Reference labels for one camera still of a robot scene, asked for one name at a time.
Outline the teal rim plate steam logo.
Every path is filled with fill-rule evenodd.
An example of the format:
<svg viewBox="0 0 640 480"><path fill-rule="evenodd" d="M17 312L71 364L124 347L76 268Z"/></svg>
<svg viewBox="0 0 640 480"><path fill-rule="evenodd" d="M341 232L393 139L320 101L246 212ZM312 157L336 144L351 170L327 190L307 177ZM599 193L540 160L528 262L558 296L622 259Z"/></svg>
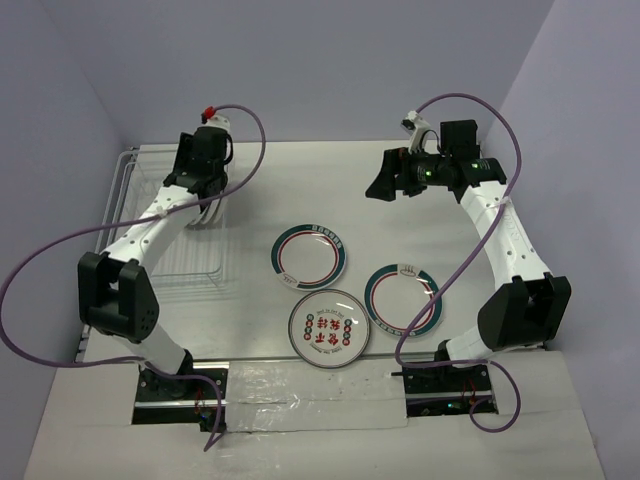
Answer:
<svg viewBox="0 0 640 480"><path fill-rule="evenodd" d="M204 223L207 224L214 220L219 210L219 206L221 203L221 199L213 201L207 210L207 216L203 219Z"/></svg>

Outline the hao shi plate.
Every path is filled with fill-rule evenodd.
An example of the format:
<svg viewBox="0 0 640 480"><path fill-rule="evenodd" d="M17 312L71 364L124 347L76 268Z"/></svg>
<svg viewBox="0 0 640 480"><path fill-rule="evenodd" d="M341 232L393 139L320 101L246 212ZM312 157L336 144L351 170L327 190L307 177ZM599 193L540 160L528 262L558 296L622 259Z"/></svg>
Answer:
<svg viewBox="0 0 640 480"><path fill-rule="evenodd" d="M212 206L213 206L213 202L210 202L209 204L206 205L206 207L203 210L202 215L201 215L201 217L199 219L199 224L200 225L206 224L209 221L209 217L210 217L210 214L211 214Z"/></svg>
<svg viewBox="0 0 640 480"><path fill-rule="evenodd" d="M200 225L203 225L206 217L206 211L206 207L200 208L197 215L190 221L189 226L197 228Z"/></svg>

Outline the orange sunburst plate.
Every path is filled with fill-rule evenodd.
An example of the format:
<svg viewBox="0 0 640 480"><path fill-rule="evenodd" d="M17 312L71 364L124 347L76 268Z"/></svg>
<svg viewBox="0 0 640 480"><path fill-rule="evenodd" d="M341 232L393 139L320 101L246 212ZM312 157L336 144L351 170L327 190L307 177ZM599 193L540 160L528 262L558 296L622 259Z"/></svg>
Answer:
<svg viewBox="0 0 640 480"><path fill-rule="evenodd" d="M222 198L218 205L217 205L217 209L216 209L216 213L214 216L214 221L218 222L220 221L223 217L224 217L224 213L225 213L225 209L228 203L229 197L225 196L224 198Z"/></svg>

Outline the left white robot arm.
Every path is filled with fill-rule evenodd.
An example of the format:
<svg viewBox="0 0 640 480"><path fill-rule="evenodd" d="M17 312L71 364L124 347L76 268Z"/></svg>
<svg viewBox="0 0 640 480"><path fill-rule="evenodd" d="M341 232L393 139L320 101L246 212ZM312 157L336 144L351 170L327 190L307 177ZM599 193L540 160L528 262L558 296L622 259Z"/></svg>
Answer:
<svg viewBox="0 0 640 480"><path fill-rule="evenodd" d="M200 227L218 213L232 158L230 122L222 115L181 134L173 169L139 224L78 262L81 321L162 371L160 387L177 399L194 390L196 375L190 354L159 324L150 275L186 228Z"/></svg>

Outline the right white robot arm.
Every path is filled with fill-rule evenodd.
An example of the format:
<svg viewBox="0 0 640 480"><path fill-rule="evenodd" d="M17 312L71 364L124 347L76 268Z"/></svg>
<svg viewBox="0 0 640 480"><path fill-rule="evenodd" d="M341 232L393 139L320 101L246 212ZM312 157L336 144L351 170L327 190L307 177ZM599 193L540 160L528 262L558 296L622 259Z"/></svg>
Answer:
<svg viewBox="0 0 640 480"><path fill-rule="evenodd" d="M469 379L469 367L493 354L543 344L555 338L571 286L536 253L507 192L507 177L495 158L484 158L473 120L440 125L436 153L424 149L430 125L415 111L403 119L406 147L384 152L382 166L366 190L368 198L391 202L429 186L445 187L469 216L494 276L495 292L481 307L474 327L443 341L436 352L436 383L447 391Z"/></svg>

